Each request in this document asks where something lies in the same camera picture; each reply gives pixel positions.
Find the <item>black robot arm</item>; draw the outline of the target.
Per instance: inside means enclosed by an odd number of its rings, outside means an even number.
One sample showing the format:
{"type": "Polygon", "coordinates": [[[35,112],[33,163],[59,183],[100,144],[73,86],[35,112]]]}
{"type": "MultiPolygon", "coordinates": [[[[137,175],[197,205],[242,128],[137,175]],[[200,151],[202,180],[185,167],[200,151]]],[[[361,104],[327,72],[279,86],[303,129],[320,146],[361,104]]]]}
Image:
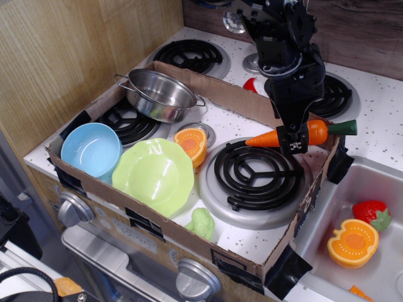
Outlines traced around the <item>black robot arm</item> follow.
{"type": "Polygon", "coordinates": [[[256,46],[264,90],[282,121],[283,155],[308,151],[309,106],[324,95],[326,69],[310,42],[316,18],[303,1],[183,1],[188,27],[223,35],[243,28],[256,46]]]}

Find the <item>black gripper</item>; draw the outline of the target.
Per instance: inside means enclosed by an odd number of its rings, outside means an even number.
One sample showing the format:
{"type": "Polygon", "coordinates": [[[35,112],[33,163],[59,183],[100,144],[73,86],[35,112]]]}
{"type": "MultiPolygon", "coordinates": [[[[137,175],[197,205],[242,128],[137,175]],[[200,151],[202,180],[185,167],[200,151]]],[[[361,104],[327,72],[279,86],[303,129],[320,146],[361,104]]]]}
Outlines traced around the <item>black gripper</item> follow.
{"type": "Polygon", "coordinates": [[[284,156],[305,154],[309,148],[307,110],[324,95],[325,67],[321,59],[300,59],[288,67],[264,67],[264,88],[283,126],[277,126],[284,156]]]}

